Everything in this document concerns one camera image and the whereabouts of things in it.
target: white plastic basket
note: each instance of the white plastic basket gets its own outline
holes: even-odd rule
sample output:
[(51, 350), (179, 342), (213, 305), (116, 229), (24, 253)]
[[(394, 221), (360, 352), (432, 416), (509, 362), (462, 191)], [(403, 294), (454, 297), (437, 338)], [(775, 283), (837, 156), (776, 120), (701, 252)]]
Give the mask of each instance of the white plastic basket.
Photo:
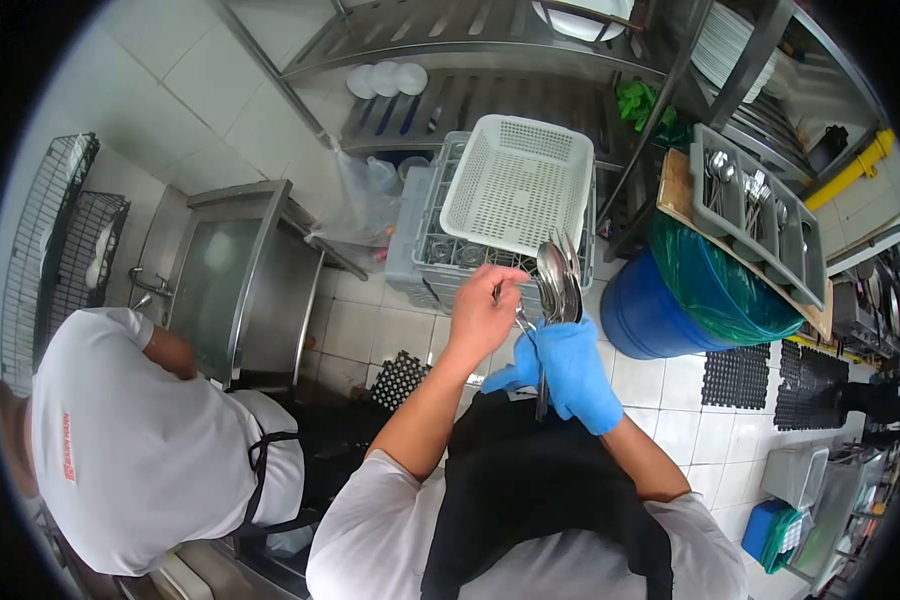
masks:
[(593, 142), (566, 127), (502, 114), (480, 117), (440, 211), (450, 235), (535, 257), (554, 230), (579, 240), (593, 176)]

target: wire dish rack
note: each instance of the wire dish rack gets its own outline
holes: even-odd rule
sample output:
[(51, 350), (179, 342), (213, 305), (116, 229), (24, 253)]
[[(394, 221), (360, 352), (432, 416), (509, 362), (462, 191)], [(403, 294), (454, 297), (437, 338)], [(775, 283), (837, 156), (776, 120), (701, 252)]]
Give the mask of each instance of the wire dish rack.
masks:
[[(469, 138), (469, 131), (451, 131), (444, 138), (440, 153), (433, 162), (434, 176), (427, 195), (427, 208), (413, 243), (413, 264), (423, 272), (424, 280), (432, 285), (444, 308), (452, 308), (450, 288), (459, 287), (484, 263), (515, 267), (526, 271), (531, 277), (537, 275), (537, 258), (469, 242), (464, 238), (447, 234), (441, 227), (444, 200)], [(594, 175), (591, 178), (590, 197), (583, 216), (583, 232), (577, 244), (582, 290), (589, 289), (593, 282), (596, 185), (597, 177)], [(442, 294), (440, 290), (444, 287), (447, 288), (446, 293)], [(537, 284), (531, 281), (520, 284), (519, 287), (528, 313), (542, 314)]]
[(131, 203), (116, 194), (83, 192), (76, 199), (60, 253), (52, 261), (48, 255), (44, 264), (48, 288), (37, 302), (35, 331), (41, 342), (34, 348), (34, 364), (71, 313), (104, 305), (110, 266), (130, 208)]
[(41, 271), (61, 212), (80, 194), (100, 149), (93, 133), (54, 138), (26, 194), (13, 235), (0, 316), (0, 378), (15, 394), (31, 392)]

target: green plastic bag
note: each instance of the green plastic bag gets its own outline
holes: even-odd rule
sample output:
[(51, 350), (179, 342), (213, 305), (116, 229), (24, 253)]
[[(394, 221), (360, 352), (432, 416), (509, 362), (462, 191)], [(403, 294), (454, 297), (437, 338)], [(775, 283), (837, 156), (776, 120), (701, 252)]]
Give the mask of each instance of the green plastic bag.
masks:
[(783, 538), (787, 534), (787, 528), (794, 521), (801, 518), (801, 514), (791, 507), (778, 510), (769, 520), (767, 536), (763, 539), (763, 548), (760, 550), (760, 566), (768, 574), (773, 575), (790, 562), (790, 556), (796, 548), (791, 548), (780, 553), (783, 546)]
[[(617, 85), (617, 107), (620, 109), (620, 120), (633, 120), (633, 128), (641, 132), (650, 117), (650, 111), (657, 102), (657, 90), (643, 81), (621, 81)], [(668, 126), (677, 118), (677, 109), (667, 106), (660, 115), (660, 125)]]
[(676, 303), (710, 335), (754, 346), (793, 335), (804, 322), (763, 279), (676, 219), (655, 215), (648, 238)]

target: black wire rack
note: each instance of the black wire rack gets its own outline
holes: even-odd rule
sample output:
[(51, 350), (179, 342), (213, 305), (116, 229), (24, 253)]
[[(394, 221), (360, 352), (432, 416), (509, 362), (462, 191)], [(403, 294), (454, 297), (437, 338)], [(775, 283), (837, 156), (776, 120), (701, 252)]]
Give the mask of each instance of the black wire rack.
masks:
[(54, 138), (26, 194), (6, 267), (0, 316), (0, 378), (20, 396), (32, 388), (46, 251), (58, 222), (69, 218), (97, 150), (100, 142), (93, 133)]
[(59, 253), (48, 250), (44, 259), (34, 364), (39, 364), (51, 337), (71, 313), (104, 305), (110, 267), (130, 208), (131, 203), (116, 194), (82, 192), (76, 199)]

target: stacked plates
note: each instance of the stacked plates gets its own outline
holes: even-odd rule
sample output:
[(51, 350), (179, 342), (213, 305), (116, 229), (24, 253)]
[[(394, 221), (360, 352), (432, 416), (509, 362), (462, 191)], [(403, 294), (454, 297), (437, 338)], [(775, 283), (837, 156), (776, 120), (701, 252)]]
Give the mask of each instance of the stacked plates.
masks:
[[(703, 25), (699, 42), (691, 55), (691, 61), (708, 80), (717, 88), (722, 88), (731, 76), (733, 66), (740, 60), (747, 40), (754, 32), (754, 26), (747, 19), (719, 2), (714, 2), (710, 15)], [(744, 103), (754, 102), (760, 90), (767, 85), (777, 61), (784, 56), (777, 48), (773, 49), (767, 64), (753, 82), (753, 87), (746, 92)]]
[[(565, 0), (564, 4), (579, 6), (588, 9), (588, 11), (593, 11), (594, 13), (630, 19), (631, 11), (634, 9), (634, 2), (635, 0)], [(543, 21), (547, 20), (547, 16), (543, 13), (543, 6), (540, 6), (540, 2), (533, 3), (533, 10), (538, 17), (543, 19)], [(604, 28), (603, 23), (598, 23), (597, 21), (582, 16), (576, 16), (576, 14), (570, 14), (569, 12), (562, 12), (551, 8), (549, 13), (553, 29), (564, 34), (564, 36), (569, 36), (571, 38), (595, 42), (597, 36), (600, 35), (600, 30)], [(606, 28), (606, 32), (600, 38), (600, 42), (606, 42), (607, 40), (616, 38), (624, 32), (624, 29), (626, 28), (620, 23), (610, 23), (610, 26)]]

